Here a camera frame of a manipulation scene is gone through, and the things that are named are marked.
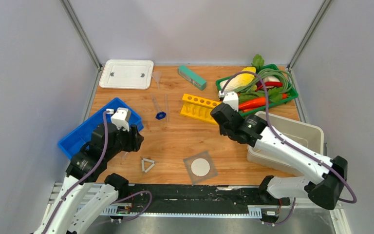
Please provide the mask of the wire gauze with white disc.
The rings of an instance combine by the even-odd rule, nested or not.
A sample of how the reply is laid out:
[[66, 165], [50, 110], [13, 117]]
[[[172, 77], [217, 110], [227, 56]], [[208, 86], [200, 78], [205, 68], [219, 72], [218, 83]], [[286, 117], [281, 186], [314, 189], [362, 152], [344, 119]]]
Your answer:
[[184, 158], [183, 163], [193, 185], [218, 175], [215, 164], [208, 151]]

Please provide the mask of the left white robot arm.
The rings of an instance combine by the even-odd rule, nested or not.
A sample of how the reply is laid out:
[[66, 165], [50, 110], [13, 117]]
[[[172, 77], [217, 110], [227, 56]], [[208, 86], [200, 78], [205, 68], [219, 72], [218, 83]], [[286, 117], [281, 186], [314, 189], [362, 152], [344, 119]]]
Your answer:
[[84, 207], [83, 198], [118, 153], [137, 152], [144, 140], [138, 127], [116, 127], [99, 124], [91, 138], [72, 158], [61, 190], [53, 207], [35, 231], [37, 234], [83, 234], [101, 212], [115, 200], [124, 202], [129, 196], [129, 182], [118, 174], [107, 176], [104, 184]]

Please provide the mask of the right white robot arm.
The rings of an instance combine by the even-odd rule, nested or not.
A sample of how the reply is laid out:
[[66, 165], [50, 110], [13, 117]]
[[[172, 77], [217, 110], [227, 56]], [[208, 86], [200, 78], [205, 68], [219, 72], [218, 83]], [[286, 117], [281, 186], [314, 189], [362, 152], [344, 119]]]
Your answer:
[[244, 118], [230, 105], [221, 103], [210, 115], [219, 125], [221, 135], [273, 154], [302, 173], [299, 177], [267, 176], [258, 191], [262, 203], [271, 204], [283, 197], [308, 198], [321, 208], [333, 210], [339, 201], [347, 202], [340, 197], [344, 188], [351, 190], [345, 158], [330, 158], [293, 141], [272, 126], [269, 114], [265, 118]]

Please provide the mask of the white clay triangle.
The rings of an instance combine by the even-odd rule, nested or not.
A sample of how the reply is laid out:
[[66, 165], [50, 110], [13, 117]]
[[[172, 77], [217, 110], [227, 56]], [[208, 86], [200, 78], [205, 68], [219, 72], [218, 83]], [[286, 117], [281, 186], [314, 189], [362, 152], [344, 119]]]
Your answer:
[[148, 159], [148, 158], [143, 158], [141, 159], [141, 167], [142, 167], [142, 172], [147, 173], [149, 172], [153, 167], [155, 166], [155, 161]]

